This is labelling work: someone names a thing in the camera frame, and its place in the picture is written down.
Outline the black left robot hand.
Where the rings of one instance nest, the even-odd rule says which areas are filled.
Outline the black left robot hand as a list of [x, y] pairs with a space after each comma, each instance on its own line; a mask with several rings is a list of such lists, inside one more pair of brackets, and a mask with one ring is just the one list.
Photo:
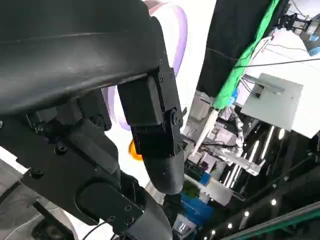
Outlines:
[[120, 169], [102, 89], [115, 86], [154, 187], [184, 184], [183, 116], [160, 22], [141, 0], [0, 3], [0, 145], [21, 182], [84, 223], [170, 240], [162, 207]]

